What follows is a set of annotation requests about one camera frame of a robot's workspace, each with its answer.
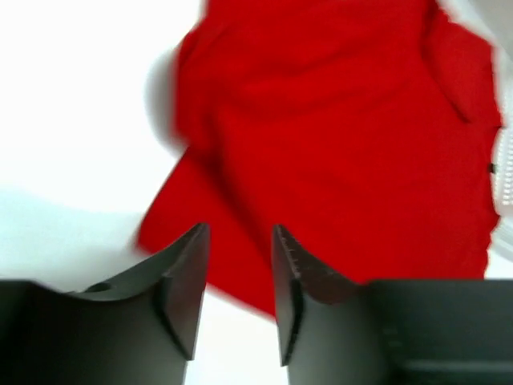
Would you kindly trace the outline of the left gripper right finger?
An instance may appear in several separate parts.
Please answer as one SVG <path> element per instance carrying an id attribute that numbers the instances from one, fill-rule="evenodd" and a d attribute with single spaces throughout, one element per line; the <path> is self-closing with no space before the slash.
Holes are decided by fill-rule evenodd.
<path id="1" fill-rule="evenodd" d="M 291 384 L 509 384 L 512 283 L 350 281 L 273 230 L 281 363 Z"/>

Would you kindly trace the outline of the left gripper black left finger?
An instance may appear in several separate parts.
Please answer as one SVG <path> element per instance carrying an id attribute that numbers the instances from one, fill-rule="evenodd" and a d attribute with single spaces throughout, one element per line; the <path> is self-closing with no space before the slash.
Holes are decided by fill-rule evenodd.
<path id="1" fill-rule="evenodd" d="M 2 280 L 2 383 L 181 384 L 195 352 L 209 241 L 209 227 L 195 225 L 83 292 Z"/>

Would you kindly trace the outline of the red t shirt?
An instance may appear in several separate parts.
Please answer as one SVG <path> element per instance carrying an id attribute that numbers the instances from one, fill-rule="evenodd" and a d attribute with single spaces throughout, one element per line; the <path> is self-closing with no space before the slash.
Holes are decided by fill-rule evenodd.
<path id="1" fill-rule="evenodd" d="M 142 250 L 208 223 L 208 281 L 268 314 L 277 224 L 356 282 L 485 274 L 492 48 L 438 2 L 210 1 L 172 72 Z"/>

